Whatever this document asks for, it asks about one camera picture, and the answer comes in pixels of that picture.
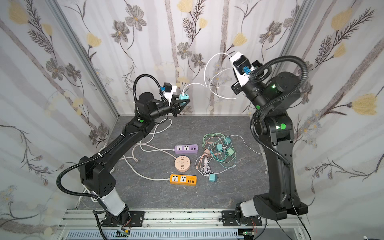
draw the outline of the gray marble tabletop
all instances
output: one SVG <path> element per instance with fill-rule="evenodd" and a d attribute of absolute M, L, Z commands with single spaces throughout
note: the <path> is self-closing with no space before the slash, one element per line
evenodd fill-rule
<path fill-rule="evenodd" d="M 119 118 L 109 141 L 121 133 L 122 127 L 131 118 Z M 263 157 L 247 148 L 240 137 L 231 137 L 237 153 L 236 167 L 219 174 L 220 179 L 217 182 L 210 182 L 208 177 L 202 176 L 195 168 L 195 160 L 204 151 L 202 138 L 205 134 L 240 135 L 249 147 L 260 152 L 249 130 L 249 117 L 170 116 L 170 118 L 173 121 L 172 126 L 162 133 L 155 134 L 149 144 L 161 149 L 173 149 L 175 145 L 182 144 L 198 144 L 198 153 L 185 154 L 191 160 L 191 167 L 185 174 L 197 176 L 197 185 L 171 185 L 169 181 L 147 180 L 136 175 L 126 162 L 121 160 L 115 165 L 112 175 L 116 179 L 117 192 L 130 209 L 234 208 L 236 203 L 269 191 Z M 157 131 L 161 131 L 169 123 L 166 121 L 161 124 Z M 143 142 L 150 138 L 151 135 L 147 136 Z M 160 151 L 143 152 L 140 147 L 135 149 L 134 154 L 139 162 L 136 163 L 133 159 L 128 161 L 137 172 L 146 177 L 162 179 L 169 178 L 172 173 L 181 174 L 174 166 L 175 159 L 168 154 Z M 126 157 L 128 156 L 132 156 L 132 150 L 126 153 Z M 211 161 L 210 167 L 216 172 L 224 170 L 216 161 Z M 79 204 L 79 209 L 93 208 L 99 208 L 99 204 L 93 203 L 90 198 L 83 198 Z"/>

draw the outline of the purple power strip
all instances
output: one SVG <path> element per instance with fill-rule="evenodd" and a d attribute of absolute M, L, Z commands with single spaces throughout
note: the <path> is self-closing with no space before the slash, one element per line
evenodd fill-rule
<path fill-rule="evenodd" d="M 197 144 L 175 146 L 176 154 L 197 153 L 198 150 Z"/>

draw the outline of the wall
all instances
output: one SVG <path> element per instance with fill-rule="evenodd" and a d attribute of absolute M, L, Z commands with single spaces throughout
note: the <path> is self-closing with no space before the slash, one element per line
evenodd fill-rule
<path fill-rule="evenodd" d="M 288 113 L 312 239 L 384 238 L 383 12 L 383 1 L 316 1 L 290 52 L 310 69 Z"/>
<path fill-rule="evenodd" d="M 77 203 L 58 173 L 94 154 L 115 118 L 44 1 L 0 6 L 0 238 L 50 239 Z M 77 171 L 63 184 L 83 189 Z"/>
<path fill-rule="evenodd" d="M 132 85 L 148 73 L 162 85 L 204 83 L 207 61 L 218 52 L 240 51 L 251 61 L 280 55 L 302 1 L 287 0 L 58 0 L 69 23 L 92 60 L 120 114 L 132 114 Z M 230 67 L 216 56 L 208 64 L 208 81 Z M 235 96 L 232 71 L 212 80 L 213 92 L 195 84 L 184 89 L 192 101 L 183 114 L 248 114 L 244 95 Z M 151 91 L 151 79 L 141 79 L 137 93 Z"/>

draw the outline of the power strip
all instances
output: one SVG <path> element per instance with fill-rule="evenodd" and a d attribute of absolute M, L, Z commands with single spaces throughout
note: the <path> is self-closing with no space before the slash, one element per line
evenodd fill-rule
<path fill-rule="evenodd" d="M 197 177 L 192 175 L 171 174 L 169 182 L 175 185 L 196 186 Z"/>
<path fill-rule="evenodd" d="M 176 154 L 197 153 L 198 150 L 199 148 L 197 147 L 197 144 L 175 146 Z"/>

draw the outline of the pink round power strip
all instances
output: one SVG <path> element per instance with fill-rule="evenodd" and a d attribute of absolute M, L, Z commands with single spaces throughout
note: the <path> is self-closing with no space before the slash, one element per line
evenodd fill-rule
<path fill-rule="evenodd" d="M 175 160 L 175 167 L 179 172 L 185 172 L 191 166 L 191 162 L 187 156 L 178 156 Z"/>

